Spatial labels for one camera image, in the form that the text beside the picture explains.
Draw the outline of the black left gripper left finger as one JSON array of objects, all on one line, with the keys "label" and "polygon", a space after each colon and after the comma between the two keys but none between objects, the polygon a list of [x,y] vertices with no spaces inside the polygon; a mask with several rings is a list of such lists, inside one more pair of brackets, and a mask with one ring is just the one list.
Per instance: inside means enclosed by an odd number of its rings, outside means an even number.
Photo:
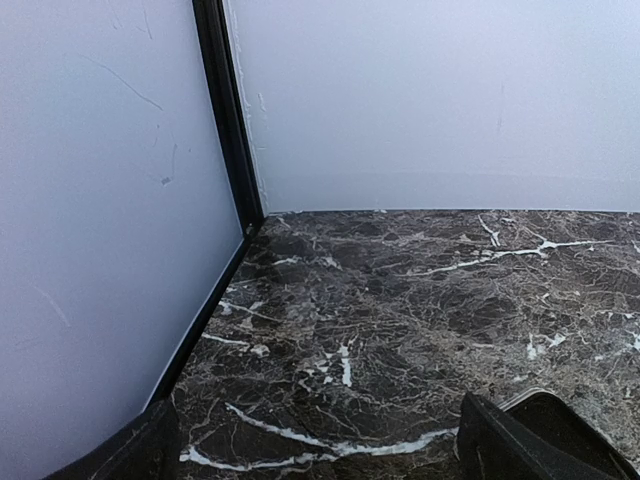
[{"label": "black left gripper left finger", "polygon": [[179,418],[173,402],[161,399],[89,454],[48,478],[175,479],[179,455]]}]

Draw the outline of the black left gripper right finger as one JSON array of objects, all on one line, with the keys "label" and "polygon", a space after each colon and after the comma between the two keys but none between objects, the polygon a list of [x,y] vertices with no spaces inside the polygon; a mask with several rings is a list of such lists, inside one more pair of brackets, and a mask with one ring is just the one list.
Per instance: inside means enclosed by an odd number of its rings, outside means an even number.
[{"label": "black left gripper right finger", "polygon": [[553,447],[471,392],[461,403],[457,452],[466,479],[615,479]]}]

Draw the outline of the black phone case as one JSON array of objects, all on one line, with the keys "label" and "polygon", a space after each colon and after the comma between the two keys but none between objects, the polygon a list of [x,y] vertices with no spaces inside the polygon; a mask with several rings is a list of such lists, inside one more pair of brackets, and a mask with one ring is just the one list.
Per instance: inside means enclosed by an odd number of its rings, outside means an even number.
[{"label": "black phone case", "polygon": [[638,471],[605,436],[560,397],[529,388],[499,408],[553,447],[615,479],[638,479]]}]

